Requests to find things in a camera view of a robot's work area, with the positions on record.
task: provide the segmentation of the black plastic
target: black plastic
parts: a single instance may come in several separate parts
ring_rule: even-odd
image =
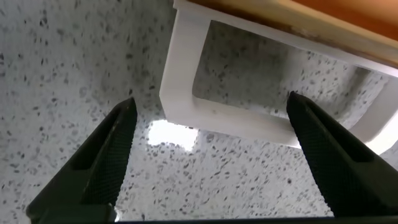
[[[80,205],[94,205],[100,210],[114,206],[126,173],[136,123],[132,98],[115,106],[27,207],[32,223],[38,223],[45,212],[58,207],[69,207],[65,209],[68,212]]]
[[[335,217],[398,214],[398,172],[393,167],[310,99],[291,92],[287,113]]]

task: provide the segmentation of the speckled countertop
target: speckled countertop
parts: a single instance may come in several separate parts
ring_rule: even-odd
[[[139,119],[122,220],[333,215],[301,150],[164,121],[174,17],[171,1],[0,0],[2,223],[27,223],[29,202],[130,96]],[[193,93],[286,117],[297,90],[350,127],[388,79],[214,22]],[[395,167],[397,148],[382,155]]]

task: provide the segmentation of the white frame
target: white frame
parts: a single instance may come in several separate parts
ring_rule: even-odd
[[[288,119],[258,114],[192,95],[193,81],[211,20],[398,77],[398,70],[387,65],[192,2],[175,0],[174,8],[177,9],[177,16],[160,87],[160,100],[167,120],[176,124],[242,138],[266,139],[300,148]],[[398,79],[394,78],[349,131],[376,154],[381,154],[398,140],[397,129]]]

